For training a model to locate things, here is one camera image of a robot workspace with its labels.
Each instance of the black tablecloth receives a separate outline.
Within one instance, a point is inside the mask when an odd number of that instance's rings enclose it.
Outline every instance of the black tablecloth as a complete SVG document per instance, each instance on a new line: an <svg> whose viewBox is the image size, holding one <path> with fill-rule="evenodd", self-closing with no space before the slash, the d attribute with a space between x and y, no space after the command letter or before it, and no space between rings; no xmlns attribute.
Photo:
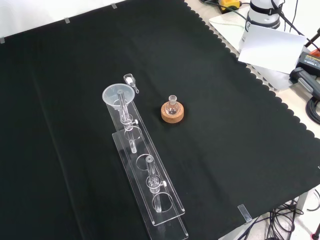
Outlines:
<svg viewBox="0 0 320 240"><path fill-rule="evenodd" d="M185 207L218 239L320 184L320 142L182 0L127 0L0 45L0 238L148 239L103 90L134 99ZM185 116L161 119L177 95Z"/></svg>

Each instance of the acrylic stand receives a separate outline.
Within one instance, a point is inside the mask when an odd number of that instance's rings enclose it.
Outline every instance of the acrylic stand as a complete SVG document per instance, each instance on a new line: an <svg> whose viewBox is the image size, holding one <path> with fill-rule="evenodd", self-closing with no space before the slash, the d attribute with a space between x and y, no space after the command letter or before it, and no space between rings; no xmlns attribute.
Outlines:
<svg viewBox="0 0 320 240"><path fill-rule="evenodd" d="M180 218L185 209L133 102L134 97L134 89L122 83L107 87L102 95L117 131L112 137L145 226L152 240L187 239Z"/></svg>

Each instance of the circular hole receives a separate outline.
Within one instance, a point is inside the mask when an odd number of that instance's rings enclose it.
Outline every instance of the circular hole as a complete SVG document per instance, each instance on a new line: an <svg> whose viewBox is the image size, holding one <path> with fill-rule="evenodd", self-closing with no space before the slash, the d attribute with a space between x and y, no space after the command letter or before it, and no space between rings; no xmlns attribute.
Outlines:
<svg viewBox="0 0 320 240"><path fill-rule="evenodd" d="M124 125L124 128L128 127L129 124L132 124L133 119L134 118L131 114L129 114L129 119L127 121L124 121L123 116L120 116L120 122Z"/></svg>
<svg viewBox="0 0 320 240"><path fill-rule="evenodd" d="M124 136L128 140L138 140L141 137L141 129L138 126L133 126L132 129L125 130Z"/></svg>
<svg viewBox="0 0 320 240"><path fill-rule="evenodd" d="M149 179L150 179L150 177L148 176L148 177L146 178L146 180L145 180L145 183L146 183L146 185L148 186L148 188L150 188L150 189L157 189L157 188L160 187L161 181L160 181L160 177L159 177L158 175L156 175L156 179L157 179L158 185L155 186L155 187L150 186L151 184L150 184L150 182L149 182Z"/></svg>
<svg viewBox="0 0 320 240"><path fill-rule="evenodd" d="M152 206L154 210L156 210L158 213L164 213L169 211L172 208L172 204L173 204L173 199L166 192L159 192L156 195L154 195L152 199Z"/></svg>
<svg viewBox="0 0 320 240"><path fill-rule="evenodd" d="M140 156L138 156L138 158L135 161L135 165L138 169L142 170L142 171L147 171L147 163L146 163L146 157L145 156L150 156L152 157L150 154L141 154Z"/></svg>

